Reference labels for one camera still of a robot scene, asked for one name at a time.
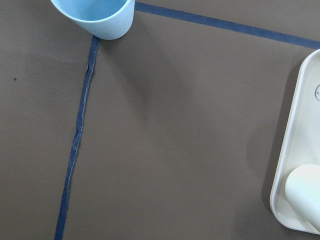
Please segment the cup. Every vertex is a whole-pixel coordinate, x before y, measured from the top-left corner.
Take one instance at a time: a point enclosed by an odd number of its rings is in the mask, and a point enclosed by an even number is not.
[[[122,37],[130,29],[135,0],[51,0],[80,27],[104,40]]]
[[[291,206],[320,232],[320,165],[305,164],[294,169],[285,182]]]

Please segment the white tray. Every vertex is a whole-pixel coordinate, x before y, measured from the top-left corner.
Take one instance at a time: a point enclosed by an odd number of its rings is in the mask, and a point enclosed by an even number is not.
[[[320,235],[285,194],[288,175],[304,164],[320,165],[320,49],[301,65],[270,195],[272,212],[281,224]]]

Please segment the white cylindrical object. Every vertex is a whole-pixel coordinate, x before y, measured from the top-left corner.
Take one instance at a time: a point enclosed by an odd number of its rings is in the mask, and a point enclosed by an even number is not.
[[[306,164],[293,170],[285,194],[292,207],[320,232],[320,165]]]

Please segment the blue tape line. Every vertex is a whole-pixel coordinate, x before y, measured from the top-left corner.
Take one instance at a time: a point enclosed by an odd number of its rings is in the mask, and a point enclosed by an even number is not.
[[[173,10],[165,7],[154,6],[141,2],[135,3],[135,10],[139,12],[159,15],[172,19],[183,20],[191,23],[207,25],[220,29],[230,30],[238,33],[249,34],[252,36],[262,37],[266,39],[272,39],[279,42],[288,44],[294,44],[311,49],[320,49],[320,41],[310,40],[303,37],[284,34],[277,31],[266,30],[254,26],[248,26],[235,22],[220,20],[208,16],[201,16],[189,12]]]
[[[91,77],[95,69],[96,56],[97,56],[97,51],[99,49],[99,42],[100,42],[100,39],[98,37],[92,36],[92,42],[91,42],[91,47],[90,47],[90,52],[88,57],[88,67],[84,77],[81,100],[80,100],[78,115],[76,117],[76,129],[75,129],[75,134],[72,141],[69,163],[68,163],[68,168],[65,176],[64,189],[63,189],[62,198],[61,198],[59,217],[58,217],[56,228],[55,228],[54,240],[62,240],[64,237],[64,230],[65,230],[68,205],[69,205],[72,173],[76,163],[79,144],[82,137],[86,101],[87,101]]]

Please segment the gray surface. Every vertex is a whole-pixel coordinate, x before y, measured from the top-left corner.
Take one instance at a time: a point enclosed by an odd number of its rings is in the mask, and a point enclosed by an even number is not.
[[[1,10],[0,239],[53,239],[91,36],[49,1]],[[136,12],[98,51],[65,239],[318,239],[269,208],[312,51]]]
[[[140,2],[320,41],[318,0],[141,0]]]

